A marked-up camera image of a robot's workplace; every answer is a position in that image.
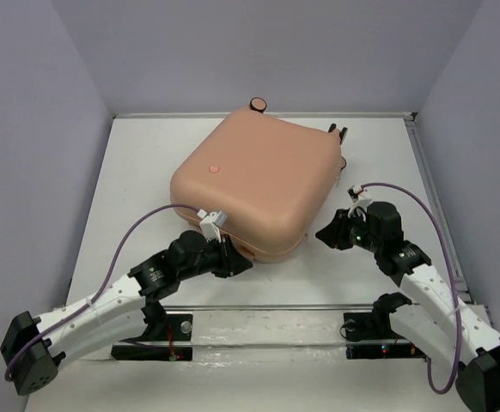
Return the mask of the pink hard-shell suitcase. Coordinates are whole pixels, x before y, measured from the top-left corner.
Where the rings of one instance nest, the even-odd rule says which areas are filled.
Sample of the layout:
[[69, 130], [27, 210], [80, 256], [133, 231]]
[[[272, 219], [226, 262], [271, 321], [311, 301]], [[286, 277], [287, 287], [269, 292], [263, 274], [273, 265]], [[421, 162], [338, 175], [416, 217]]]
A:
[[175, 170], [170, 200], [226, 213], [221, 230], [242, 254], [277, 263], [307, 238], [337, 184], [348, 130], [293, 124], [266, 108], [254, 97], [222, 120]]

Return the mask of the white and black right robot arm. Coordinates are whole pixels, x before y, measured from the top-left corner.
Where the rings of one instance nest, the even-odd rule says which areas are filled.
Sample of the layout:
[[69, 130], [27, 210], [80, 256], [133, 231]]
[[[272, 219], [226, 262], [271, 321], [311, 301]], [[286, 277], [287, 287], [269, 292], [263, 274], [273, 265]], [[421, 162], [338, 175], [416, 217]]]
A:
[[500, 332], [453, 294], [429, 256], [405, 239], [393, 204], [339, 209], [315, 236], [332, 249], [371, 252], [399, 289], [381, 295], [369, 312], [345, 315], [341, 329], [348, 341], [406, 339], [455, 376], [469, 410], [500, 410]]

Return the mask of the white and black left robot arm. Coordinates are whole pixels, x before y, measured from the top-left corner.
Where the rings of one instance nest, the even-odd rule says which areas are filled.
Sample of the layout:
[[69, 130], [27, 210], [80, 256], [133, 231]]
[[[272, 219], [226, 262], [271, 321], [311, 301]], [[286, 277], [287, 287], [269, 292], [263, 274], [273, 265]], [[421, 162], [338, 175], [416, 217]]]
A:
[[0, 346], [5, 378], [20, 396], [49, 383], [83, 356], [118, 341], [156, 339], [167, 323], [161, 301], [202, 274], [229, 278], [250, 270], [229, 236], [206, 239], [188, 230], [101, 292], [73, 304], [11, 320]]

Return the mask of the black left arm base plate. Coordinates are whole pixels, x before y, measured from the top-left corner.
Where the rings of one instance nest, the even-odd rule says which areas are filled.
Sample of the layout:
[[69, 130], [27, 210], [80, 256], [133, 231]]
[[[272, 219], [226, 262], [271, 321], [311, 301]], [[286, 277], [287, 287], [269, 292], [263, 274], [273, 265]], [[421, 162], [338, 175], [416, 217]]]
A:
[[155, 336], [145, 332], [138, 338], [115, 343], [111, 357], [116, 361], [186, 362], [193, 359], [193, 315], [167, 314], [164, 328]]

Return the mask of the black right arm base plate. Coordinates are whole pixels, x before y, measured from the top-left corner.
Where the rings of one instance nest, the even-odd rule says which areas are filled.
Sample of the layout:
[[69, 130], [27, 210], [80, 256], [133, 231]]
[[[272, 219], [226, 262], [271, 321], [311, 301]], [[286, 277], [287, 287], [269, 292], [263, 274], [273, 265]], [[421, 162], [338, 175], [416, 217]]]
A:
[[339, 334], [345, 340], [350, 361], [425, 359], [413, 343], [394, 332], [379, 331], [372, 325], [371, 312], [346, 312]]

